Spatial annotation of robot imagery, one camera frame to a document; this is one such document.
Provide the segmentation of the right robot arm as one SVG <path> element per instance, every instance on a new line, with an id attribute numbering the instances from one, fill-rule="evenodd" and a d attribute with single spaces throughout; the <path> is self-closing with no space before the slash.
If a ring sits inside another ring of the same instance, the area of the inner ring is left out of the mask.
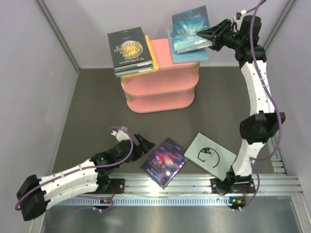
<path id="1" fill-rule="evenodd" d="M 272 98 L 266 74 L 266 53 L 258 45 L 261 30 L 258 16 L 237 14 L 237 19 L 223 20 L 218 25 L 198 31 L 196 34 L 211 41 L 210 48 L 219 51 L 227 47 L 235 51 L 244 76 L 250 100 L 250 116 L 240 123 L 242 144 L 236 160 L 225 178 L 211 181 L 214 194 L 253 193 L 252 166 L 263 146 L 276 133 L 282 133 L 286 116 L 280 112 Z"/>

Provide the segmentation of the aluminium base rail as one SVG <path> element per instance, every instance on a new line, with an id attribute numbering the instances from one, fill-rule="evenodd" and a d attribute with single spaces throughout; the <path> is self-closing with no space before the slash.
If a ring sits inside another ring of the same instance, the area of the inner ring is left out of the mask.
<path id="1" fill-rule="evenodd" d="M 247 194 L 213 194 L 209 174 L 177 174 L 165 189 L 159 187 L 146 174 L 111 174 L 110 179 L 125 179 L 123 194 L 86 193 L 64 200 L 58 204 L 81 204 L 107 206 L 231 206 L 246 197 L 302 196 L 303 190 L 297 177 L 261 175 L 254 177 L 255 192 Z"/>

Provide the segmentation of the grey white book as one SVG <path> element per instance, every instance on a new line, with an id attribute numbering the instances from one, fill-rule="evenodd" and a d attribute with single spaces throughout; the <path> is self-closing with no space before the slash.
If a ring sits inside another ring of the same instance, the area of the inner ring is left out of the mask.
<path id="1" fill-rule="evenodd" d="M 198 133 L 185 152 L 185 157 L 214 175 L 219 180 L 226 179 L 236 155 L 216 142 Z"/>

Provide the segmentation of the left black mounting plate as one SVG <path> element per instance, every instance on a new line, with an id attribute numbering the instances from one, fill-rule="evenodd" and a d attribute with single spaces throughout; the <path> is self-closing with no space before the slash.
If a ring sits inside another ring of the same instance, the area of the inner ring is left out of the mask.
<path id="1" fill-rule="evenodd" d="M 123 194 L 125 189 L 125 179 L 110 179 L 105 183 L 104 194 Z"/>

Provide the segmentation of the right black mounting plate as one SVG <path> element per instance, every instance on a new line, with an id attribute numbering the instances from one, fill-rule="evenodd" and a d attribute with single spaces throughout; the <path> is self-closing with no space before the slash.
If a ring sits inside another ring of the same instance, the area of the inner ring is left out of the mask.
<path id="1" fill-rule="evenodd" d="M 244 191 L 247 194 L 253 194 L 256 190 L 252 178 L 242 178 L 235 182 L 221 181 L 218 178 L 214 178 L 210 180 L 210 184 L 212 193 L 222 196 L 226 194 L 242 194 Z"/>

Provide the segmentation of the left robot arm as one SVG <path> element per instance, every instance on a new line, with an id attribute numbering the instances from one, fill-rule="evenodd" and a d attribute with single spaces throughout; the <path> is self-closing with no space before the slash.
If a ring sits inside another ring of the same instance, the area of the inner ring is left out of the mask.
<path id="1" fill-rule="evenodd" d="M 77 166 L 50 176 L 28 176 L 17 191 L 16 211 L 21 212 L 23 220 L 33 220 L 72 197 L 106 192 L 113 170 L 138 160 L 155 146 L 139 133 L 134 134 L 137 143 L 122 129 L 113 131 L 112 135 L 117 140 L 113 148 L 99 152 Z"/>

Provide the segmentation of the yellow book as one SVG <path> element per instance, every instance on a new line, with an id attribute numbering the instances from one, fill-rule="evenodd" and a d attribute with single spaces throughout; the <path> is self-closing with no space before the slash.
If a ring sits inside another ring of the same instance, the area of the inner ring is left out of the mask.
<path id="1" fill-rule="evenodd" d="M 145 39 L 146 39 L 148 49 L 149 49 L 149 52 L 150 52 L 152 60 L 153 60 L 153 68 L 151 70 L 148 70 L 148 71 L 139 71 L 138 73 L 124 75 L 124 76 L 122 76 L 123 79 L 133 77 L 133 76 L 137 76 L 137 75 L 146 74 L 146 73 L 156 72 L 159 70 L 159 65 L 158 65 L 158 62 L 156 60 L 156 56 L 155 56 L 151 41 L 149 39 L 149 36 L 145 35 Z"/>

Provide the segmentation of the pink three-tier shelf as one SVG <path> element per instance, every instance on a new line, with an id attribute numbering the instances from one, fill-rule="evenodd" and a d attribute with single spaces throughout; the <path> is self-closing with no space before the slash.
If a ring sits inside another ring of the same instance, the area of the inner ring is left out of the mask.
<path id="1" fill-rule="evenodd" d="M 121 78 L 130 110 L 151 113 L 182 109 L 194 101 L 199 62 L 174 64 L 167 38 L 151 40 L 158 70 Z"/>

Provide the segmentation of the purple Robinson Crusoe book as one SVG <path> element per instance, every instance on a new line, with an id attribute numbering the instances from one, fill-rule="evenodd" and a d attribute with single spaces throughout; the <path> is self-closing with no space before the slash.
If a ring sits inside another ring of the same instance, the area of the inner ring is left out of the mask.
<path id="1" fill-rule="evenodd" d="M 173 177 L 188 161 L 186 150 L 167 138 L 141 166 L 156 184 L 165 189 Z"/>

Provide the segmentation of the navy blue book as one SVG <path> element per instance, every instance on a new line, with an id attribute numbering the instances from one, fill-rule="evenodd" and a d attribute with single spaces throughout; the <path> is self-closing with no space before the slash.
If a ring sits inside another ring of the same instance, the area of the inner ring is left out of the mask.
<path id="1" fill-rule="evenodd" d="M 141 66 L 134 66 L 123 70 L 114 71 L 114 74 L 117 77 L 136 74 L 140 72 L 150 71 L 153 70 L 153 63 L 144 64 Z"/>

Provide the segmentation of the light blue cat book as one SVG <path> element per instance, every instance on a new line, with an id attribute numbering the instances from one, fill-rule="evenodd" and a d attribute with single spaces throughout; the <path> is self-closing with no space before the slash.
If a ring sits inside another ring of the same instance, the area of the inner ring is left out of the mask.
<path id="1" fill-rule="evenodd" d="M 172 57 L 172 61 L 174 64 L 202 62 L 202 61 L 207 61 L 209 59 L 209 55 L 205 48 L 177 54 L 173 50 L 173 41 L 174 41 L 173 30 L 168 29 L 167 33 L 168 33 L 168 40 L 170 44 L 171 57 Z"/>

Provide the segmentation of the teal ocean cover book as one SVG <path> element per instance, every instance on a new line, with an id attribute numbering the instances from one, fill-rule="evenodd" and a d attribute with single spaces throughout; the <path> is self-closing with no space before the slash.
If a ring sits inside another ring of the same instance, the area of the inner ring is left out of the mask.
<path id="1" fill-rule="evenodd" d="M 212 42 L 197 35 L 209 29 L 206 6 L 197 7 L 172 16 L 173 47 L 177 54 L 206 48 Z"/>

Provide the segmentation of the black moon cover book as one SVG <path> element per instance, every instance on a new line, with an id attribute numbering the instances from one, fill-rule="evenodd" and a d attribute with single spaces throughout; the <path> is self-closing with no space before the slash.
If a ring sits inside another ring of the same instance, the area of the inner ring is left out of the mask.
<path id="1" fill-rule="evenodd" d="M 115 71 L 153 62 L 141 27 L 108 33 L 107 37 Z"/>

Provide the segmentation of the black mounting plate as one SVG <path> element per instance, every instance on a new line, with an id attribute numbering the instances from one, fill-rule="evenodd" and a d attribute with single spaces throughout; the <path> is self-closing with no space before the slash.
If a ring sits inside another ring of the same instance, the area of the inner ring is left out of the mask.
<path id="1" fill-rule="evenodd" d="M 218 178 L 214 178 L 210 180 L 210 184 L 212 193 L 222 196 L 226 194 L 242 194 L 244 191 L 247 194 L 253 194 L 256 190 L 252 178 L 242 178 L 235 182 L 221 181 Z"/>
<path id="2" fill-rule="evenodd" d="M 104 194 L 123 194 L 125 189 L 125 179 L 110 179 L 105 183 Z"/>

